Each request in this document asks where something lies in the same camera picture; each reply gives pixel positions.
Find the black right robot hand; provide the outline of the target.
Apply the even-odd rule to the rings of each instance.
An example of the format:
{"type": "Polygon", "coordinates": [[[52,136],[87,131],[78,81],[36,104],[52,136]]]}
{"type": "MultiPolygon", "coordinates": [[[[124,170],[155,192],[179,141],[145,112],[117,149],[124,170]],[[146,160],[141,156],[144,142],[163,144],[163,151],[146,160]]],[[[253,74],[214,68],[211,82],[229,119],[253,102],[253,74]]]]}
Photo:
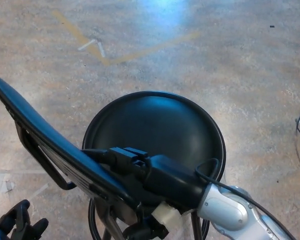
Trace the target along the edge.
{"type": "Polygon", "coordinates": [[[164,239],[168,226],[153,212],[161,203],[183,214],[193,212],[206,184],[165,155],[149,156],[131,147],[85,148],[88,225],[95,240],[164,239]]]}

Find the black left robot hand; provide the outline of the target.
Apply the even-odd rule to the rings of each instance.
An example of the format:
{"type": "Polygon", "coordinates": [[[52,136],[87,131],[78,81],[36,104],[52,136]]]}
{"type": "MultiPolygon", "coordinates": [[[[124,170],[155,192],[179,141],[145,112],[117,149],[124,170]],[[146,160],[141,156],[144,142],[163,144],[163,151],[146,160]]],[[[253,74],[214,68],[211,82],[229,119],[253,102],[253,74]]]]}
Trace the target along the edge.
{"type": "Polygon", "coordinates": [[[42,218],[31,225],[28,209],[30,202],[24,199],[0,218],[0,240],[39,240],[49,221],[42,218]]]}

